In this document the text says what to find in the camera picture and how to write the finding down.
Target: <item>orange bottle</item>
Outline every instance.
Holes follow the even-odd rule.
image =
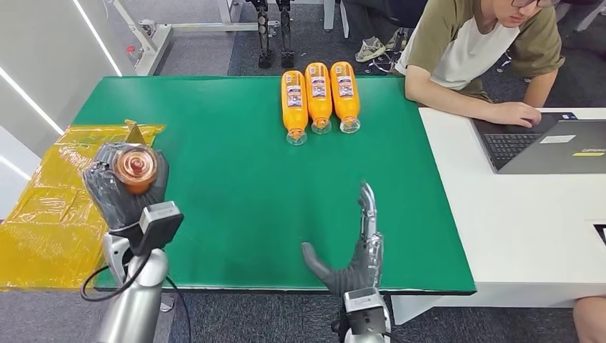
[[[330,96],[330,77],[328,68],[319,62],[311,63],[305,69],[307,85],[307,108],[312,118],[312,131],[316,134],[330,132],[332,98]]]
[[[352,65],[347,62],[333,64],[330,69],[330,80],[334,110],[341,119],[339,128],[346,134],[353,134],[358,131],[360,123],[358,87]]]
[[[307,98],[305,78],[300,71],[289,70],[282,75],[282,121],[288,131],[286,140],[301,145],[307,140]]]
[[[143,144],[118,151],[114,157],[114,173],[130,194],[143,194],[157,178],[154,152]]]

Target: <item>green tabletop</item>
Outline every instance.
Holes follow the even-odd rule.
[[[323,290],[300,249],[345,267],[359,234],[359,185],[377,200],[382,288],[475,291],[417,110],[402,79],[359,77],[362,128],[291,146],[279,77],[106,77],[74,124],[166,124],[167,200],[185,220],[166,247],[170,275],[200,289]],[[108,274],[96,285],[113,285]]]

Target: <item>gray glove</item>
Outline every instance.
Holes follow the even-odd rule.
[[[301,243],[307,267],[328,290],[342,297],[345,292],[367,287],[379,288],[383,265],[383,236],[377,231],[377,210],[374,194],[368,184],[362,185],[359,198],[362,207],[362,227],[354,255],[345,269],[333,269],[318,256],[309,242]]]

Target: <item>bottle cap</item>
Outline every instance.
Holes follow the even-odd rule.
[[[341,125],[339,126],[341,131],[346,134],[353,134],[359,130],[359,127],[359,120],[355,116],[348,116],[347,118],[341,120]]]
[[[312,123],[312,131],[315,134],[327,134],[330,132],[332,124],[326,118],[318,118]]]
[[[301,145],[307,141],[307,134],[302,129],[292,129],[286,135],[286,141],[292,145]]]

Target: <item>shoe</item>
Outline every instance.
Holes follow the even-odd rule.
[[[399,49],[395,49],[396,38],[397,38],[398,31],[399,31],[399,29],[396,30],[396,32],[394,32],[394,34],[392,35],[392,38],[390,38],[389,41],[387,42],[387,44],[385,44],[385,49],[386,50],[389,50],[389,51],[402,51],[406,47],[406,35],[404,35],[402,37],[402,45],[400,45]]]
[[[373,38],[374,40],[370,45],[366,44],[365,41],[362,41],[362,48],[360,48],[360,51],[356,54],[356,61],[363,63],[383,55],[385,52],[385,45],[383,45],[377,37]]]

